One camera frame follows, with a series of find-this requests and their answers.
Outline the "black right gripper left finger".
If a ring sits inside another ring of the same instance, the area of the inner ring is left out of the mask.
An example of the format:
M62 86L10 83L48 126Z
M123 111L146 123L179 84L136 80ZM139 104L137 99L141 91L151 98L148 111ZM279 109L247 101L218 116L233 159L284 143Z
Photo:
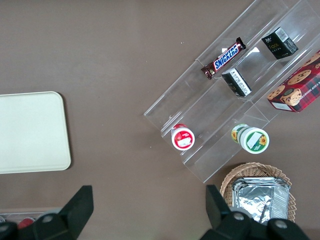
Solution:
M50 212L20 229L19 240L76 240L94 211L93 188L82 186L57 213Z

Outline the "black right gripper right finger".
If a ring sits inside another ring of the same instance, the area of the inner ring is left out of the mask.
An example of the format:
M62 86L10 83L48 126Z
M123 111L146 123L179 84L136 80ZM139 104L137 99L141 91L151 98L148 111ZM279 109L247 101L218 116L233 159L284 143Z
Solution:
M215 185L207 185L205 206L211 229L201 240L308 240L294 222L272 218L263 225L240 211L231 211Z

